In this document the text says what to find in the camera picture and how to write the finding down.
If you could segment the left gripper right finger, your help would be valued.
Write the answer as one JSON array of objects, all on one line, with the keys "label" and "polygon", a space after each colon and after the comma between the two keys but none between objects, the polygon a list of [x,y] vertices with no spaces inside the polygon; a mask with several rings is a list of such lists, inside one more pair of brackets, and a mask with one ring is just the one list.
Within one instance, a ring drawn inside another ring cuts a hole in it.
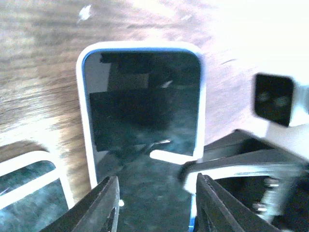
[{"label": "left gripper right finger", "polygon": [[199,232],[278,232],[208,175],[197,175]]}]

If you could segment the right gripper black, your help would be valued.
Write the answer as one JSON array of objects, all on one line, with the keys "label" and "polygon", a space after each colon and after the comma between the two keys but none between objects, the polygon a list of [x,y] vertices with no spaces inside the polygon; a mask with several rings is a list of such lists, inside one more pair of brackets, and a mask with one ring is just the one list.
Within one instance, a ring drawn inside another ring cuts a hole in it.
[{"label": "right gripper black", "polygon": [[[209,175],[237,200],[283,232],[309,230],[309,161],[245,130],[203,148],[200,161],[181,166],[178,180],[196,192],[197,174]],[[281,172],[293,177],[274,178]]]}]

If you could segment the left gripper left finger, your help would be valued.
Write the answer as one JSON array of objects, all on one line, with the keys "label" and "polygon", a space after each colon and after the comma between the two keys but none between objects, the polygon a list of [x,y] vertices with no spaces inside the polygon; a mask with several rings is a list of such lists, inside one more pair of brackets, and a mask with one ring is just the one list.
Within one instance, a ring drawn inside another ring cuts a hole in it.
[{"label": "left gripper left finger", "polygon": [[118,177],[108,176],[43,232],[115,232],[119,217]]}]

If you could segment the black phone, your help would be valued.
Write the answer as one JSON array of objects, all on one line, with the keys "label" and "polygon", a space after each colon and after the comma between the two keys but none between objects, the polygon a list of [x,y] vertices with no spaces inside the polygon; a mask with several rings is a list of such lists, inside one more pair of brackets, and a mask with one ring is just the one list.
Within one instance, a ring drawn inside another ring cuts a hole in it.
[{"label": "black phone", "polygon": [[[8,192],[42,175],[43,170],[31,167],[0,177],[0,193]],[[68,211],[60,181],[54,181],[40,190],[0,210],[2,232],[39,232]]]}]

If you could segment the blue phone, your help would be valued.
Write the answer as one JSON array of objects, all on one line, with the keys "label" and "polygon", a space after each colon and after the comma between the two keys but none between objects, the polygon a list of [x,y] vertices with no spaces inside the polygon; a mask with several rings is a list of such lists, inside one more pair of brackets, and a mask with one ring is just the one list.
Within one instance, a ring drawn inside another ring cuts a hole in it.
[{"label": "blue phone", "polygon": [[96,179],[119,180],[118,231],[187,231],[191,195],[178,179],[181,166],[150,153],[193,155],[198,58],[179,49],[94,51],[83,71]]}]

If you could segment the beige phone case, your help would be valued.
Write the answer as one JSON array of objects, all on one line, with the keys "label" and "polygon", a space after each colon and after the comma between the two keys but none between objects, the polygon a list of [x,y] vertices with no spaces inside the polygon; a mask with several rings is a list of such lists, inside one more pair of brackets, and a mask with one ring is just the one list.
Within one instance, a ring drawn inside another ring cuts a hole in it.
[{"label": "beige phone case", "polygon": [[80,53],[76,79],[91,188],[140,156],[202,158],[206,75],[196,45],[95,43]]},{"label": "beige phone case", "polygon": [[26,196],[40,190],[41,188],[51,184],[54,181],[60,181],[62,191],[68,209],[74,206],[73,194],[70,189],[68,177],[65,172],[64,165],[60,158],[51,155],[46,151],[31,151],[14,158],[9,158],[0,163],[0,176],[19,171],[22,168],[34,168],[36,171],[43,170],[42,165],[47,165],[47,170],[42,172],[42,175],[24,183],[8,192],[2,191],[0,194],[0,208],[4,209],[7,206],[25,198]]}]

